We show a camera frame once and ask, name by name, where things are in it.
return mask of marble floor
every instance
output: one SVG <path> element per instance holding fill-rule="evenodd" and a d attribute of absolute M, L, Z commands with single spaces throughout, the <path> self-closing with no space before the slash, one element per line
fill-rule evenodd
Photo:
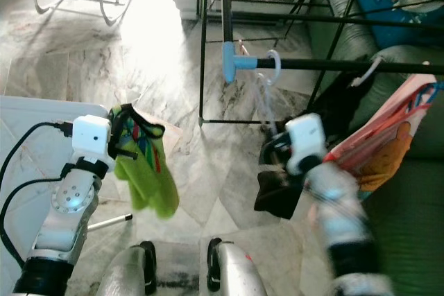
<path fill-rule="evenodd" d="M 137 98 L 141 111 L 183 131 L 167 156 L 180 206 L 169 220 L 144 210 L 129 223 L 92 232 L 67 295 L 94 295 L 112 257 L 142 240 L 152 240 L 158 248 L 158 295 L 207 295 L 206 247 L 213 236 L 235 241 L 251 255 L 269 295 L 322 295 L 330 273 L 306 219 L 310 198 L 302 195 L 290 221 L 253 210 L 263 139 L 259 128 L 198 127 L 200 24 L 181 22 L 172 0 L 133 0 L 113 27 L 99 14 L 93 1 L 65 0 L 57 10 L 39 15 L 32 0 L 0 0 L 0 94 L 106 108 Z M 283 29 L 237 26 L 234 34 L 276 37 Z M 221 39 L 218 24 L 209 26 L 208 39 Z M 272 45 L 252 42 L 248 48 L 265 54 Z M 309 57 L 305 27 L 295 25 L 276 50 Z M 225 84 L 221 45 L 208 44 L 204 117 L 257 117 L 250 75 Z M 278 117 L 303 110 L 308 95 L 301 94 L 306 89 L 300 83 L 293 76 L 284 81 L 287 90 L 272 91 Z M 131 210 L 125 182 L 110 174 L 102 189 L 91 222 Z"/>

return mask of clothes drying rack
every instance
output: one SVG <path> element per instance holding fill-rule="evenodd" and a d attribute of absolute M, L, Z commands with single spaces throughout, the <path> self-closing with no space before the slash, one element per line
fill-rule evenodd
<path fill-rule="evenodd" d="M 216 1 L 221 2 L 221 9 L 213 9 Z M 444 1 L 444 0 L 424 0 L 424 1 Z M 244 2 L 244 3 L 275 3 L 291 6 L 288 14 L 282 13 L 263 13 L 263 12 L 246 12 L 246 11 L 234 11 L 232 10 L 232 3 Z M 320 71 L 318 80 L 316 81 L 313 92 L 311 93 L 308 106 L 313 102 L 318 93 L 321 82 L 325 76 L 326 71 L 362 71 L 365 72 L 371 65 L 371 62 L 364 61 L 351 61 L 351 60 L 333 60 L 336 45 L 343 32 L 346 24 L 359 24 L 365 26 L 392 26 L 392 27 L 409 27 L 409 28 L 422 28 L 427 31 L 436 31 L 437 33 L 444 34 L 444 25 L 430 25 L 421 24 L 416 22 L 395 22 L 395 21 L 378 21 L 361 18 L 360 15 L 364 15 L 368 12 L 361 11 L 359 13 L 350 14 L 355 0 L 348 0 L 345 12 L 342 15 L 335 13 L 334 6 L 330 0 L 327 0 L 327 4 L 312 3 L 309 0 L 197 0 L 196 14 L 200 17 L 202 25 L 201 35 L 201 48 L 200 48 L 200 96 L 199 96 L 199 125 L 204 123 L 237 123 L 237 124 L 254 124 L 260 123 L 260 121 L 252 121 L 248 119 L 204 119 L 203 117 L 203 95 L 204 95 L 204 83 L 205 83 L 205 45 L 209 42 L 223 43 L 223 63 L 224 72 L 229 64 L 234 70 L 234 74 L 237 69 L 272 69 L 275 67 L 275 61 L 273 58 L 253 58 L 247 60 L 246 57 L 235 55 L 234 47 L 230 46 L 233 41 L 233 23 L 242 21 L 249 23 L 261 23 L 261 24 L 276 24 L 278 22 L 288 25 L 287 32 L 283 37 L 276 38 L 255 38 L 244 39 L 243 41 L 252 40 L 275 40 L 275 45 L 280 39 L 284 39 L 294 21 L 320 21 L 326 24 L 338 24 L 338 28 L 335 32 L 332 43 L 328 50 L 325 59 L 281 59 L 282 69 L 311 69 Z M 330 9 L 332 16 L 322 15 L 310 15 L 301 13 L 302 8 L 309 8 L 314 6 L 325 6 Z M 210 19 L 216 19 L 222 22 L 223 40 L 221 41 L 207 41 L 207 23 Z M 409 64 L 409 63 L 381 63 L 378 66 L 378 72 L 384 73 L 427 73 L 427 74 L 444 74 L 443 65 L 435 64 Z"/>

